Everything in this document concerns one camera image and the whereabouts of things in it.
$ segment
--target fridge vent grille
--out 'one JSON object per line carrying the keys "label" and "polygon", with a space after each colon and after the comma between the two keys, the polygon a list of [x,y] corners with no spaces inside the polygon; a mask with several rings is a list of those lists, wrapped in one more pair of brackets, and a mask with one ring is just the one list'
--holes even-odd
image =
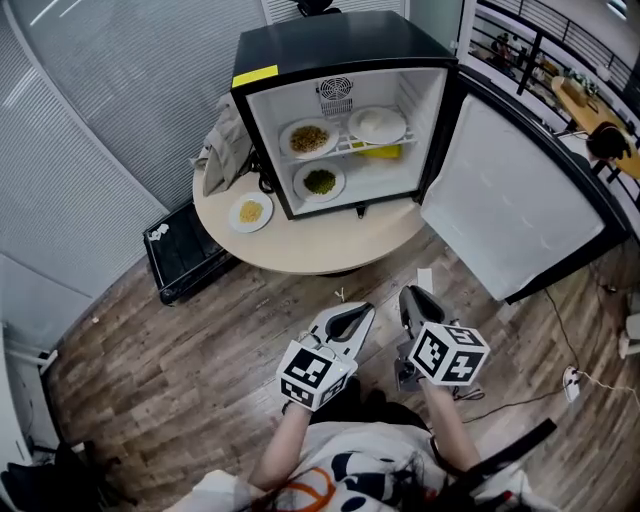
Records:
{"label": "fridge vent grille", "polygon": [[344,76],[327,78],[320,82],[318,93],[322,114],[332,116],[350,112],[353,107],[353,100],[349,97],[352,89],[353,82]]}

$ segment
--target wooden floor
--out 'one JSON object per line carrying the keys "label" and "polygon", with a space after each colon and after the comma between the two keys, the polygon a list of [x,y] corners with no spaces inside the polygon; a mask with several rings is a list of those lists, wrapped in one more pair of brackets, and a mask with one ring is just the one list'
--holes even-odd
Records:
{"label": "wooden floor", "polygon": [[[630,243],[599,265],[602,281],[629,284],[638,251]],[[113,479],[141,511],[162,510],[215,468],[246,473],[279,418],[274,373],[285,347],[318,311],[339,302],[334,291],[341,288],[347,300],[377,309],[359,356],[361,381],[424,414],[418,395],[395,390],[392,371],[395,346],[405,340],[398,294],[417,267],[433,269],[436,295],[491,345],[478,379],[487,396],[460,403],[464,418],[561,388],[573,359],[544,293],[514,306],[496,303],[425,230],[390,257],[340,278],[242,264],[176,307],[160,303],[139,263],[60,347],[48,383],[62,431],[71,442],[92,439],[105,459],[120,457]],[[587,269],[549,291],[581,368],[608,384],[638,386],[640,356],[623,362],[617,355],[624,294],[598,289]],[[536,492],[568,511],[637,510],[640,416],[628,394],[583,381],[572,405],[560,393],[469,428],[488,456],[547,417],[558,431],[525,464]]]}

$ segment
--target open fridge door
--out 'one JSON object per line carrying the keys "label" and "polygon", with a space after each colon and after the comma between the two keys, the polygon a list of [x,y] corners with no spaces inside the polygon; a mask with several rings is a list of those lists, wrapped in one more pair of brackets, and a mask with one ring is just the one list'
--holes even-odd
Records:
{"label": "open fridge door", "polygon": [[605,227],[548,152],[471,94],[421,214],[496,300]]}

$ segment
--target black fridge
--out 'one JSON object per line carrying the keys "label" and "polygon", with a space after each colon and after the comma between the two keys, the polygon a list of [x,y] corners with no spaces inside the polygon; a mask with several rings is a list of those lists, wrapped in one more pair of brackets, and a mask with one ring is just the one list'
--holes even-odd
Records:
{"label": "black fridge", "polygon": [[496,299],[626,238],[606,189],[530,111],[393,12],[245,32],[231,91],[292,222],[411,198]]}

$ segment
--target yellow tape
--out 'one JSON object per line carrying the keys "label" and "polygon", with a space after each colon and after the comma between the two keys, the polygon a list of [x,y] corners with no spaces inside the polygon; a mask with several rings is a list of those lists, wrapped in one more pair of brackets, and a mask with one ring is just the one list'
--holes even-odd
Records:
{"label": "yellow tape", "polygon": [[276,76],[278,74],[278,66],[267,66],[266,68],[256,69],[255,71],[249,71],[248,73],[242,73],[241,75],[234,76],[231,87],[239,87],[244,84],[262,80],[263,78],[269,78],[270,76]]}

